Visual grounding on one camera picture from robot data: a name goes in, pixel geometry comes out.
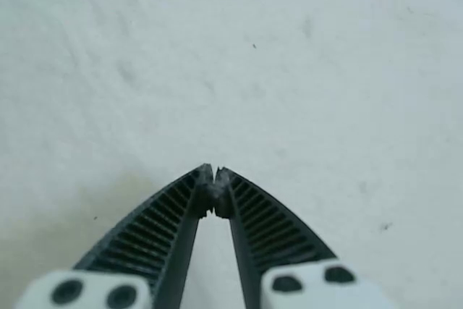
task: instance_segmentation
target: screw hole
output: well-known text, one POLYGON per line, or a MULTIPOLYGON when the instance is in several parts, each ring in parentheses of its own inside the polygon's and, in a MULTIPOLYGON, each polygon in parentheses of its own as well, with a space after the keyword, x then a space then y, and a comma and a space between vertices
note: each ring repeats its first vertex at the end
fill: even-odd
POLYGON ((293 276, 278 276, 273 280, 272 289, 276 292, 296 292, 302 290, 302 284, 293 276))
POLYGON ((346 284, 354 282, 355 276, 350 271, 341 266, 330 267, 325 270, 325 280, 327 282, 337 282, 339 284, 346 284))
POLYGON ((137 299, 137 290, 130 285, 123 285, 113 289, 108 296, 107 304, 110 309, 125 309, 137 299))
POLYGON ((51 294, 51 301, 57 305, 69 304, 80 296, 82 288, 83 283, 80 280, 66 280, 55 288, 51 294))

